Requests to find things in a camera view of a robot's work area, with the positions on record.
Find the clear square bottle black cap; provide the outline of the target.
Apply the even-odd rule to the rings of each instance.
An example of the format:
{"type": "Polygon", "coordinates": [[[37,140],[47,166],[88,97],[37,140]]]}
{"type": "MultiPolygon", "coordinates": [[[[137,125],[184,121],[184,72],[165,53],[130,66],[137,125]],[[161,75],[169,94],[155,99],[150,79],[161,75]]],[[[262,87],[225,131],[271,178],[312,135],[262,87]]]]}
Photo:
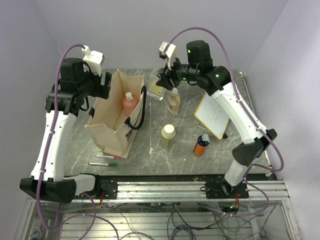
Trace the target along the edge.
{"type": "Polygon", "coordinates": [[[148,80],[147,95],[158,101],[161,101],[165,95],[165,89],[157,85],[159,78],[156,75],[150,75],[148,80]]]}

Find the amber liquid bottle white cap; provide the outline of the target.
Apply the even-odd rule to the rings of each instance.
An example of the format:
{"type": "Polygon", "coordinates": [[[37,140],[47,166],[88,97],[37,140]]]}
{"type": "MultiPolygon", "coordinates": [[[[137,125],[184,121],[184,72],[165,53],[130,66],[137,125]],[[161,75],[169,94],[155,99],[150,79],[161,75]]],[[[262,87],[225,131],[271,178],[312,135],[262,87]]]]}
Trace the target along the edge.
{"type": "Polygon", "coordinates": [[[181,103],[181,97],[177,88],[173,88],[166,94],[166,106],[167,110],[176,117],[179,114],[179,107],[181,103]]]}

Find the pink liquid bottle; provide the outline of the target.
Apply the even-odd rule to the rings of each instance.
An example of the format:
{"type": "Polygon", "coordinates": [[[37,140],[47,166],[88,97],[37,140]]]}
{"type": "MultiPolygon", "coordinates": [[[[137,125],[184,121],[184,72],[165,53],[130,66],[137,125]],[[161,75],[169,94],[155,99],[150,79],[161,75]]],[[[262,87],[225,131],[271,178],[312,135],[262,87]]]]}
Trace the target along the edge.
{"type": "Polygon", "coordinates": [[[139,101],[131,92],[126,92],[122,100],[124,114],[129,117],[135,110],[138,103],[139,101]]]}

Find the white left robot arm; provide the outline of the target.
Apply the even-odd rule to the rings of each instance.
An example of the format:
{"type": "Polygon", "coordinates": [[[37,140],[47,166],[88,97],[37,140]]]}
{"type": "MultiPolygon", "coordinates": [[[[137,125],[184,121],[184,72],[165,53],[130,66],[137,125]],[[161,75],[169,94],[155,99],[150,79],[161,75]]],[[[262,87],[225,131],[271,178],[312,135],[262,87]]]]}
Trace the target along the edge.
{"type": "Polygon", "coordinates": [[[101,84],[104,57],[66,58],[60,69],[59,86],[46,97],[45,132],[36,164],[30,177],[20,181],[20,189],[35,200],[70,203],[85,193],[96,199],[102,193],[97,174],[64,176],[64,164],[71,130],[88,97],[107,99],[112,75],[106,73],[101,84]]]}

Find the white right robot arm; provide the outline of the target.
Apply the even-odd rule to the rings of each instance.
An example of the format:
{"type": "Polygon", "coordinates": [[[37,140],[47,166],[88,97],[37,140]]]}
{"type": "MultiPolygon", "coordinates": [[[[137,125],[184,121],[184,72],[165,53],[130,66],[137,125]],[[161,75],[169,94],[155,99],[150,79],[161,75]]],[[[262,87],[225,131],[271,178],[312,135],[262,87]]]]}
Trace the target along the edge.
{"type": "Polygon", "coordinates": [[[232,150],[233,161],[220,186],[226,198],[238,192],[249,166],[269,147],[277,137],[274,129],[267,129],[243,100],[231,74],[224,66],[214,66],[210,47],[203,40],[186,45],[188,63],[182,64],[176,57],[176,46],[162,42],[159,56],[167,63],[158,73],[156,85],[167,90],[178,87],[181,81],[194,82],[216,100],[233,122],[241,137],[241,144],[232,150]]]}

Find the beige canvas tote bag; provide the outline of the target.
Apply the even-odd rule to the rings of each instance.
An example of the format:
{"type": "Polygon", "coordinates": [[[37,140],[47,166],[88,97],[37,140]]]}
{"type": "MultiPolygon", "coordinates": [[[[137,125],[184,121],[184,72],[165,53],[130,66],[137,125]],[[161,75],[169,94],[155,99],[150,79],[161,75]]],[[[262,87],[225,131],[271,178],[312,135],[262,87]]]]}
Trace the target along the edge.
{"type": "Polygon", "coordinates": [[[112,74],[109,98],[95,100],[85,126],[103,153],[127,158],[135,135],[144,123],[146,97],[147,87],[142,75],[128,76],[120,70],[112,74]],[[129,116],[123,105],[128,92],[137,101],[129,116]]]}

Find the pale green bottle cream cap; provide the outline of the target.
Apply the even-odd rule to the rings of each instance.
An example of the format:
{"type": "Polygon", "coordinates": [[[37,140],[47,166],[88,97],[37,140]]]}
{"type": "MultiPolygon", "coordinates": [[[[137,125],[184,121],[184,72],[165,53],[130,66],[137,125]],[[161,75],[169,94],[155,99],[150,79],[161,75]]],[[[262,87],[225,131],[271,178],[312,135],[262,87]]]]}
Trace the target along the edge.
{"type": "Polygon", "coordinates": [[[164,149],[169,149],[173,146],[176,138],[176,129],[172,124],[166,124],[161,129],[160,145],[164,149]]]}

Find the yellow-framed small whiteboard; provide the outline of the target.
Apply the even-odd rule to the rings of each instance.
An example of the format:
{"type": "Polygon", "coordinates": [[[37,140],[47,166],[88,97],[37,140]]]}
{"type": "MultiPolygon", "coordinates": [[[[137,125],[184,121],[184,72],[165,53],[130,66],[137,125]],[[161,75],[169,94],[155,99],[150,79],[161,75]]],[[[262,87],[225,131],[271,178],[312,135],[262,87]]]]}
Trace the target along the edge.
{"type": "Polygon", "coordinates": [[[194,116],[218,140],[224,138],[230,118],[221,105],[206,92],[204,92],[194,116]]]}

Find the red-capped white marker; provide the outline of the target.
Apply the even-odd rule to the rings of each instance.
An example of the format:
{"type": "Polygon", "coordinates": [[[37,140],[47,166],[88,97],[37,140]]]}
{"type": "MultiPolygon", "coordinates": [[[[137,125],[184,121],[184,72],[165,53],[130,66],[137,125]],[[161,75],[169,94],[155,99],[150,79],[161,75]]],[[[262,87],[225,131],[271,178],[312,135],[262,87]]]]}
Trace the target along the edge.
{"type": "Polygon", "coordinates": [[[115,156],[115,155],[100,155],[100,154],[97,154],[97,155],[95,155],[95,157],[97,159],[121,159],[120,156],[115,156]]]}

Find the green-capped white marker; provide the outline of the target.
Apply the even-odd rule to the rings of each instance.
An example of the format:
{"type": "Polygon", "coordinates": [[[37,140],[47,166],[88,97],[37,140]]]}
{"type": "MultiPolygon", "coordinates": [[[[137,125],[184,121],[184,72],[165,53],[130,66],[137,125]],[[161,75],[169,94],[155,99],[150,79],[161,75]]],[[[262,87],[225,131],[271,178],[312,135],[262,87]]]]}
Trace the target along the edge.
{"type": "Polygon", "coordinates": [[[97,163],[97,162],[89,162],[89,166],[96,166],[96,167],[117,167],[117,163],[97,163]]]}

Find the orange blue pump bottle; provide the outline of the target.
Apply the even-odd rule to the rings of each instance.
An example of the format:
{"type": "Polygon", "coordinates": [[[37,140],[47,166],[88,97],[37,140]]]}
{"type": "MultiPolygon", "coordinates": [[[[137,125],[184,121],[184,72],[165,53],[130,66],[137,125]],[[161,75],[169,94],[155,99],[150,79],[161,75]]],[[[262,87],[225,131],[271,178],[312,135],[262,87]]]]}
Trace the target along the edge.
{"type": "Polygon", "coordinates": [[[202,156],[205,153],[206,148],[208,147],[209,144],[210,144],[209,135],[208,134],[200,135],[197,138],[197,142],[194,146],[193,154],[198,157],[202,156]]]}

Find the aluminium mounting rail frame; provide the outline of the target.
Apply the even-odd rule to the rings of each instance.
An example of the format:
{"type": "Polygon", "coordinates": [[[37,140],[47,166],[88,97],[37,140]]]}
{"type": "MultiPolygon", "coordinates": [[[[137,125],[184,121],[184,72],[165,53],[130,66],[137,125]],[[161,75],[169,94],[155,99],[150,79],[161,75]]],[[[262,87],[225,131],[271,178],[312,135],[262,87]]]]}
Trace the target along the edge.
{"type": "Polygon", "coordinates": [[[18,240],[300,240],[301,231],[282,180],[262,174],[235,194],[218,190],[218,175],[116,176],[102,193],[72,203],[43,202],[52,231],[28,199],[18,240]]]}

